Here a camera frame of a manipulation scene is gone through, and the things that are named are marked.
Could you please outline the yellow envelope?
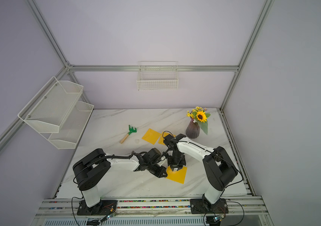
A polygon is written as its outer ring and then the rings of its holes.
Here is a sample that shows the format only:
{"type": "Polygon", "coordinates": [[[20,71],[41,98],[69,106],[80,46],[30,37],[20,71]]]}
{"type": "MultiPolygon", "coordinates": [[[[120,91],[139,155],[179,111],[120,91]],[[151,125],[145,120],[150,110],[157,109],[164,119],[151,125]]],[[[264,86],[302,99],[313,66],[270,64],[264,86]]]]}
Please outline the yellow envelope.
{"type": "Polygon", "coordinates": [[[164,132],[161,134],[158,143],[159,143],[159,144],[162,144],[162,145],[165,145],[165,144],[164,144],[164,139],[165,139],[168,135],[171,135],[172,137],[174,137],[174,135],[173,135],[170,131],[164,131],[164,132]]]}
{"type": "Polygon", "coordinates": [[[161,134],[155,130],[148,129],[148,131],[143,135],[142,140],[155,145],[155,143],[158,141],[161,134]]]}
{"type": "Polygon", "coordinates": [[[172,171],[170,166],[168,166],[166,172],[167,172],[166,179],[169,179],[171,181],[174,181],[180,184],[185,183],[187,167],[183,167],[179,171],[172,171]]]}

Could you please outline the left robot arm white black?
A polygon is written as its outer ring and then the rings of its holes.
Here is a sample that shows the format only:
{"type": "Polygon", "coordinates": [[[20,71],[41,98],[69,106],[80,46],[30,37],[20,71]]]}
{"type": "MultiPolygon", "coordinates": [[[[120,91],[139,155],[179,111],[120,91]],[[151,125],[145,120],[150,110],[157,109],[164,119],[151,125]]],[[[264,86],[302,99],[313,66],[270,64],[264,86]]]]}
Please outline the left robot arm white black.
{"type": "Polygon", "coordinates": [[[81,191],[85,204],[93,208],[101,202],[98,183],[105,174],[112,171],[149,171],[157,178],[168,176],[167,168],[159,165],[162,154],[153,148],[148,152],[131,152],[127,156],[106,154],[98,148],[73,165],[74,183],[81,191]]]}

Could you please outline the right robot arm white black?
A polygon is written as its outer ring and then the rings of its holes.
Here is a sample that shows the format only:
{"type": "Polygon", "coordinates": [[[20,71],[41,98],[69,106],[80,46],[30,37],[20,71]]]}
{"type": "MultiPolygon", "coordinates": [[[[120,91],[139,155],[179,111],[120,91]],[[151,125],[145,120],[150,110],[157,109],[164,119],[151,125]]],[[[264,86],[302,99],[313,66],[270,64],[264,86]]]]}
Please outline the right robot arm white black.
{"type": "Polygon", "coordinates": [[[211,149],[193,142],[183,134],[176,137],[168,134],[163,138],[163,143],[172,152],[167,157],[167,164],[173,172],[186,166],[185,155],[203,163],[209,182],[208,190],[203,194],[203,202],[209,206],[220,200],[225,189],[240,174],[223,147],[211,149]]]}

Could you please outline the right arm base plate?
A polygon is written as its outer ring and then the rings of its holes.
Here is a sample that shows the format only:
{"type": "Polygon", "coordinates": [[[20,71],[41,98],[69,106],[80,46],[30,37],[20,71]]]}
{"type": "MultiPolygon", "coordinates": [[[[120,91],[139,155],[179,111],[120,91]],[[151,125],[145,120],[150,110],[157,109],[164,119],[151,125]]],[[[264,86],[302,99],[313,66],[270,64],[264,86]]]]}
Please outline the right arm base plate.
{"type": "Polygon", "coordinates": [[[190,209],[192,214],[217,213],[228,214],[228,205],[225,199],[218,199],[215,204],[210,204],[207,199],[191,199],[190,209]]]}

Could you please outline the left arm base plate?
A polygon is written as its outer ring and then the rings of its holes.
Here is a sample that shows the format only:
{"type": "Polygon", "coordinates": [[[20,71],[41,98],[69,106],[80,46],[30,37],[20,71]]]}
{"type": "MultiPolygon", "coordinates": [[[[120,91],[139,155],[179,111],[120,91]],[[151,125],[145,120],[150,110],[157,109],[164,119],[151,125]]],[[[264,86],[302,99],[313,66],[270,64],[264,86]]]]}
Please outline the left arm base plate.
{"type": "Polygon", "coordinates": [[[101,200],[93,207],[88,207],[85,200],[79,202],[79,208],[77,211],[78,216],[100,216],[111,215],[116,211],[118,201],[117,200],[101,200]]]}

